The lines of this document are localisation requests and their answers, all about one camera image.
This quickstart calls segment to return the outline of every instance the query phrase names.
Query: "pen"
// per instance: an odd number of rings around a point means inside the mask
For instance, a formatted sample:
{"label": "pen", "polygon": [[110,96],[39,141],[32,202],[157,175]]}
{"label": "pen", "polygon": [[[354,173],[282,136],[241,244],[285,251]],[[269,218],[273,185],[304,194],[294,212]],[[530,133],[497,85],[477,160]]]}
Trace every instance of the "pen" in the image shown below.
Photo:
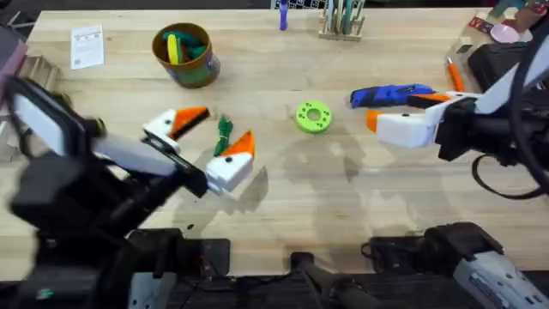
{"label": "pen", "polygon": [[463,92],[465,89],[463,88],[463,81],[460,77],[460,73],[457,71],[457,68],[455,64],[452,62],[452,59],[448,57],[448,71],[449,75],[452,77],[452,82],[454,82],[454,90]]}
{"label": "pen", "polygon": [[281,11],[281,31],[284,31],[288,28],[288,21],[287,21],[288,0],[281,0],[280,11]]}

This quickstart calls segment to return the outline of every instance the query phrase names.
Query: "paper sheet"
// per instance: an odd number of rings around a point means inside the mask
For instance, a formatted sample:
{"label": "paper sheet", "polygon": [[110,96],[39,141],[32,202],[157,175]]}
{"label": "paper sheet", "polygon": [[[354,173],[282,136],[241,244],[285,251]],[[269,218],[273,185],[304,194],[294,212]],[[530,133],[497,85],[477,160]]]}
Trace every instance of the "paper sheet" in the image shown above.
{"label": "paper sheet", "polygon": [[72,29],[70,35],[70,68],[78,70],[102,65],[104,62],[103,27],[97,25]]}

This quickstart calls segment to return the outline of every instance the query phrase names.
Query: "blue pen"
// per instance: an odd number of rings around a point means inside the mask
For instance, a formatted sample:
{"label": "blue pen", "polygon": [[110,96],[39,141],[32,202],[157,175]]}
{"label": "blue pen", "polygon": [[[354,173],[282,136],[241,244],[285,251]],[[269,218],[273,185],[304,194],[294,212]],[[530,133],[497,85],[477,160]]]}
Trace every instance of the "blue pen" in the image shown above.
{"label": "blue pen", "polygon": [[284,31],[288,28],[288,0],[281,0],[281,31]]}

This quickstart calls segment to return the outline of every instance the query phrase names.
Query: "wooden pen holder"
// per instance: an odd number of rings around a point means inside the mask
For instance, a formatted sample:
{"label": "wooden pen holder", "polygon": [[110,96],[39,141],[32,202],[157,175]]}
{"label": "wooden pen holder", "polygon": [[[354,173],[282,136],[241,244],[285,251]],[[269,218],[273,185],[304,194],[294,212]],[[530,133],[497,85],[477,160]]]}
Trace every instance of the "wooden pen holder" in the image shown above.
{"label": "wooden pen holder", "polygon": [[318,32],[318,37],[320,39],[334,39],[334,40],[345,40],[345,41],[355,41],[358,42],[362,39],[362,27],[366,21],[366,16],[360,14],[362,10],[360,9],[358,14],[354,16],[351,20],[350,32],[345,34],[341,30],[341,25],[338,25],[338,16],[337,11],[334,12],[332,17],[331,25],[328,24],[329,18],[326,15],[326,9],[320,15],[320,22],[323,24],[322,29]]}

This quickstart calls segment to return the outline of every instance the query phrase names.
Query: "pink object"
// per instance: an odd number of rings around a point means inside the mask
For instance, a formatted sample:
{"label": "pink object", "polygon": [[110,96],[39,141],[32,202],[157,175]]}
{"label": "pink object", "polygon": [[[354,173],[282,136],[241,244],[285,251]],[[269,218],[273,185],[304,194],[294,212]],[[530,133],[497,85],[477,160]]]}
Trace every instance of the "pink object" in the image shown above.
{"label": "pink object", "polygon": [[515,43],[520,39],[520,35],[513,27],[504,24],[495,25],[490,30],[490,36],[498,43]]}
{"label": "pink object", "polygon": [[0,27],[0,42],[2,42],[0,47],[0,107],[2,107],[5,78],[17,73],[27,53],[27,45],[4,27]]}

